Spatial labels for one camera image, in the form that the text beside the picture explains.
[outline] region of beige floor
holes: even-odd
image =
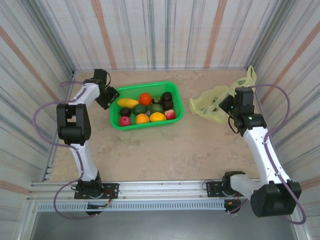
[[[93,73],[79,73],[77,81]],[[220,179],[241,170],[258,178],[252,154],[239,134],[192,115],[189,99],[219,85],[245,77],[242,70],[111,72],[113,87],[169,80],[177,84],[184,107],[181,121],[161,127],[121,131],[113,128],[109,111],[94,102],[89,110],[90,147],[103,181]],[[69,149],[58,148],[50,181],[71,181],[78,171]]]

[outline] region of striped wall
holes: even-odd
[[[77,70],[245,67],[279,0],[36,0]]]
[[[30,5],[0,1],[0,239],[13,239],[32,181],[42,180],[50,146],[32,127],[42,104],[64,99],[59,83],[71,76],[59,51]],[[55,109],[38,116],[41,132],[52,138]]]
[[[262,58],[259,83],[276,84],[291,99],[287,124],[273,134],[284,169],[302,187],[301,200],[314,240],[320,239],[320,0],[292,1]],[[287,103],[276,89],[257,89],[269,126],[279,124]]]

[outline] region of cable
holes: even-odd
[[[237,192],[237,198],[236,198],[237,202],[239,202],[239,198],[240,198],[240,192]]]
[[[267,140],[268,137],[270,136],[270,134],[275,131],[276,129],[281,128],[283,125],[285,125],[285,123],[288,120],[289,117],[289,113],[290,113],[290,99],[289,99],[289,95],[286,93],[285,90],[283,90],[281,87],[274,85],[274,84],[269,84],[269,83],[264,83],[264,84],[258,84],[258,85],[253,85],[253,86],[249,86],[249,88],[260,88],[260,87],[272,87],[272,88],[276,88],[279,89],[285,96],[286,101],[287,101],[287,109],[286,109],[286,113],[284,116],[283,121],[279,124],[279,126],[274,126],[272,127],[270,130],[268,130],[268,132],[265,134],[264,139],[263,139],[263,145],[264,145],[264,149],[265,152],[270,160],[270,163],[274,169],[274,171],[277,173],[277,176],[279,177],[280,181],[282,182],[282,184],[284,185],[284,187],[287,189],[287,191],[289,192],[289,194],[291,195],[291,197],[293,198],[293,200],[295,201],[295,203],[298,205],[301,214],[302,214],[302,220],[301,221],[292,221],[290,219],[284,218],[283,216],[280,216],[281,219],[283,219],[286,222],[289,222],[291,224],[296,224],[296,225],[302,225],[307,221],[307,215],[306,212],[304,210],[304,207],[302,206],[301,202],[299,201],[299,199],[296,197],[296,195],[294,194],[294,192],[291,190],[291,188],[289,187],[289,185],[286,183],[286,181],[284,180],[284,178],[281,176],[281,173],[279,172],[271,154],[268,148],[268,144],[267,144]],[[243,201],[243,203],[238,206],[237,208],[235,208],[234,210],[230,211],[229,213],[233,213],[236,210],[238,210],[239,208],[241,208],[248,200],[246,199],[245,201]]]
[[[215,182],[214,180],[211,180],[211,179],[207,179],[207,180],[204,180],[204,182],[202,183],[202,185],[201,185],[201,188],[203,189],[203,190],[208,190],[207,188],[204,188],[204,184],[206,183],[206,182],[208,182],[208,181],[212,181],[212,182]]]
[[[103,190],[103,193],[104,193],[104,195],[108,198],[108,202],[107,202],[106,205],[110,204],[110,203],[111,203],[111,200],[114,199],[114,194],[113,194],[113,192],[112,192],[110,189],[104,189],[104,190]]]
[[[107,85],[105,85],[105,88],[107,88],[111,84],[111,76],[110,73],[106,72],[106,74],[109,76],[109,82]]]
[[[81,98],[81,96],[82,96],[82,95],[85,93],[85,91],[87,90],[87,89],[86,89],[86,86],[85,86],[82,82],[80,82],[80,81],[65,81],[65,82],[62,82],[62,83],[60,84],[60,86],[64,87],[64,86],[73,85],[73,84],[81,84],[81,85],[83,86],[83,90],[82,90],[82,92],[79,94],[79,96],[78,96],[77,98],[74,98],[74,99],[72,99],[72,100],[64,100],[64,101],[52,101],[52,102],[48,102],[48,103],[40,106],[40,107],[35,111],[35,113],[33,114],[32,124],[33,124],[33,127],[34,127],[36,133],[37,133],[37,134],[39,135],[39,137],[40,137],[43,141],[45,141],[46,143],[51,144],[51,145],[53,145],[53,146],[57,146],[57,147],[71,148],[71,149],[74,149],[74,150],[75,150],[75,153],[76,153],[76,155],[77,155],[77,157],[78,157],[78,159],[79,159],[79,163],[80,163],[80,169],[81,169],[80,177],[79,177],[78,179],[76,179],[76,180],[73,180],[73,181],[70,181],[70,182],[66,183],[65,185],[63,185],[63,186],[56,192],[56,194],[55,194],[55,196],[54,196],[54,199],[53,199],[53,208],[54,208],[54,210],[55,210],[55,212],[56,212],[57,214],[59,214],[61,217],[65,218],[65,219],[69,219],[69,220],[80,220],[80,219],[88,219],[88,218],[95,217],[96,214],[95,214],[95,215],[75,217],[75,216],[64,215],[63,213],[59,212],[58,209],[57,209],[57,197],[58,197],[58,194],[61,192],[61,190],[64,189],[65,187],[73,184],[73,183],[78,182],[79,180],[82,179],[82,177],[83,177],[83,175],[84,175],[84,164],[83,164],[83,162],[82,162],[80,153],[78,152],[78,149],[77,149],[76,147],[74,147],[74,146],[67,145],[67,144],[55,143],[55,142],[47,139],[47,138],[46,138],[45,136],[43,136],[42,133],[39,131],[38,126],[37,126],[37,121],[36,121],[36,120],[37,120],[37,115],[38,115],[38,113],[39,113],[42,109],[44,109],[44,108],[46,108],[46,107],[48,107],[48,106],[50,106],[50,105],[73,103],[73,102],[77,101],[79,98]]]
[[[234,130],[234,128],[231,126],[231,123],[230,123],[230,119],[231,119],[231,116],[229,115],[229,117],[228,117],[228,124],[229,124],[229,127],[231,128],[231,130],[235,133],[235,134],[238,134],[239,133],[239,129],[238,129],[238,131],[235,131]]]

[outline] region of green basket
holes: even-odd
[[[140,95],[143,93],[149,93],[151,96],[154,97],[155,95],[161,96],[164,92],[170,92],[172,94],[173,110],[176,116],[176,118],[172,120],[136,124],[136,116],[134,114],[131,114],[131,125],[119,126],[119,119],[121,117],[119,113],[122,107],[119,106],[117,104],[117,100],[115,100],[110,105],[110,122],[111,125],[116,129],[126,131],[174,124],[175,122],[178,122],[184,115],[184,108],[180,99],[179,90],[173,82],[159,81],[132,86],[122,86],[118,87],[116,90],[120,93],[120,99],[128,98],[136,100],[138,100]]]

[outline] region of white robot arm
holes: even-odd
[[[260,183],[250,180],[244,172],[226,172],[222,178],[223,190],[227,194],[237,192],[245,196],[250,200],[257,217],[290,215],[296,207],[291,194],[298,199],[302,190],[300,184],[291,181],[282,168],[270,138],[265,138],[268,134],[267,124],[261,114],[254,113],[253,103],[253,90],[250,87],[238,87],[234,97],[228,95],[219,107],[229,115],[229,121],[234,120],[238,133],[248,144],[258,168]]]
[[[61,103],[56,107],[58,136],[65,144],[75,147],[70,149],[78,168],[79,178],[82,176],[76,186],[79,198],[97,198],[104,188],[90,151],[91,125],[87,108],[96,101],[106,110],[109,104],[119,97],[120,94],[107,84],[107,75],[105,70],[95,69],[93,78],[83,82],[81,90],[74,97],[75,101],[68,104]]]

